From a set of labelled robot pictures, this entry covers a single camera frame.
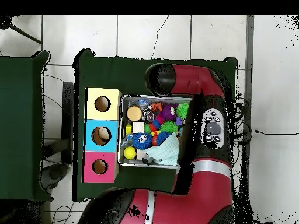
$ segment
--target red robot arm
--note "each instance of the red robot arm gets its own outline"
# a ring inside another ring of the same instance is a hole
[[[221,81],[208,68],[170,64],[152,65],[145,78],[156,96],[193,96],[173,191],[108,192],[96,203],[106,213],[92,219],[93,202],[79,224],[232,224],[231,153]]]

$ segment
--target green table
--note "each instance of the green table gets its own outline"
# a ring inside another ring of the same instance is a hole
[[[50,201],[40,184],[46,51],[0,57],[0,199]]]
[[[75,68],[74,149],[78,150],[78,154],[74,153],[74,201],[98,197],[104,190],[111,187],[171,191],[175,169],[120,166],[119,174],[113,184],[81,182],[85,88],[118,89],[122,94],[152,95],[145,86],[144,75],[146,69],[155,63],[200,65],[212,68],[220,79],[226,77],[233,89],[233,94],[235,94],[237,60],[233,57],[224,61],[106,58],[95,57],[89,49],[80,51],[74,59],[73,65]]]

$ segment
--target towel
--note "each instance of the towel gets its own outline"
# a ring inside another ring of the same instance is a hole
[[[179,155],[179,140],[175,133],[172,133],[159,146],[150,147],[144,152],[153,158],[154,162],[165,166],[177,166]]]

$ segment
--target white stripe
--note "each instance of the white stripe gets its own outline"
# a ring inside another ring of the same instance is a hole
[[[212,172],[212,173],[220,173],[225,176],[227,176],[229,179],[231,179],[231,169],[221,163],[216,162],[214,160],[199,160],[196,162],[192,162],[194,164],[193,172]]]
[[[155,193],[148,190],[148,202],[147,202],[147,213],[145,214],[144,224],[152,224],[152,218],[154,216],[155,209]]]

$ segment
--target blue spiky ball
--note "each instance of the blue spiky ball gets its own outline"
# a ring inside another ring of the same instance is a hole
[[[132,137],[132,143],[136,149],[144,151],[151,146],[152,136],[149,133],[136,133]]]

